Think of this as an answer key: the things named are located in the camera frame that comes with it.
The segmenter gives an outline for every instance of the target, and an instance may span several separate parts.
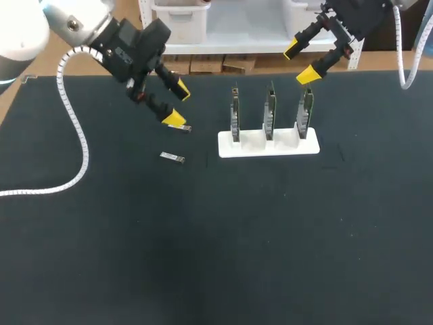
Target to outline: shelf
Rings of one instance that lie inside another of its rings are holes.
[[[282,53],[292,41],[281,0],[213,0],[207,40],[202,44],[167,44],[165,54]],[[329,51],[334,39],[311,41],[309,52]]]

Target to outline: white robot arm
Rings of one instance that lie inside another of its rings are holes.
[[[180,100],[190,96],[180,77],[161,62],[171,31],[160,20],[137,30],[128,20],[112,16],[114,6],[115,0],[1,0],[0,94],[44,50],[51,29],[71,47],[100,52],[100,64],[127,84],[127,95],[145,103],[161,123],[185,123],[173,106],[145,91],[145,79],[155,71]]]

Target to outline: small metal module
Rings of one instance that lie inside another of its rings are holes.
[[[176,156],[175,154],[169,154],[167,152],[161,152],[160,157],[173,160],[177,163],[184,164],[185,163],[185,157]]]
[[[178,130],[182,130],[186,133],[191,133],[192,132],[192,127],[190,127],[189,125],[181,125],[180,127],[177,127],[175,125],[169,125],[168,127],[171,127],[172,129],[178,129]]]

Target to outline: silver component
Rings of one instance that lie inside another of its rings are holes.
[[[173,160],[176,163],[181,163],[182,165],[185,163],[185,157],[176,156],[175,154],[169,154],[167,152],[161,152],[160,157]]]
[[[192,127],[190,127],[189,125],[181,125],[180,127],[177,127],[175,125],[168,125],[168,127],[171,127],[172,129],[178,129],[178,130],[182,130],[186,133],[191,133],[192,132]]]
[[[267,90],[267,97],[265,102],[265,117],[263,118],[263,128],[267,141],[273,141],[273,130],[275,128],[275,115],[277,113],[277,96],[273,83]]]
[[[78,32],[78,30],[80,29],[80,25],[78,24],[78,22],[73,17],[70,17],[70,19],[68,20],[67,26],[68,26],[69,30],[71,30],[72,32]]]
[[[44,1],[50,29],[72,47],[90,45],[112,19],[115,0]]]
[[[393,5],[396,5],[400,10],[408,10],[418,0],[391,0]]]
[[[231,113],[231,135],[233,136],[233,142],[240,142],[240,105],[239,105],[239,89],[233,88],[231,90],[233,95],[233,103],[230,105]]]
[[[25,74],[21,77],[21,84],[25,85],[29,79],[37,79],[38,76],[35,74]]]

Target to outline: wooden floor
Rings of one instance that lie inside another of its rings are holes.
[[[137,0],[118,0],[115,11],[117,19],[127,18],[137,28],[141,28],[139,21],[139,7]],[[37,76],[55,75],[60,58],[69,50],[57,35],[51,34],[50,42],[45,51],[28,67],[24,74]],[[267,54],[259,56],[181,56],[166,58],[166,63],[171,70],[181,74],[196,72],[212,73],[237,73],[246,74],[273,74],[300,72],[304,70],[315,58],[321,54],[302,53],[295,60],[287,61],[281,54]],[[405,66],[410,68],[413,61],[413,52],[404,53]],[[346,71],[347,62],[341,61],[332,68],[333,72]],[[433,58],[423,58],[419,67],[422,70],[433,70]],[[394,52],[365,52],[361,56],[359,70],[396,70],[396,54]],[[108,73],[93,59],[89,57],[75,58],[69,63],[66,74],[69,75],[108,75]],[[10,104],[20,87],[21,81],[17,80],[0,97],[0,122],[3,121]]]

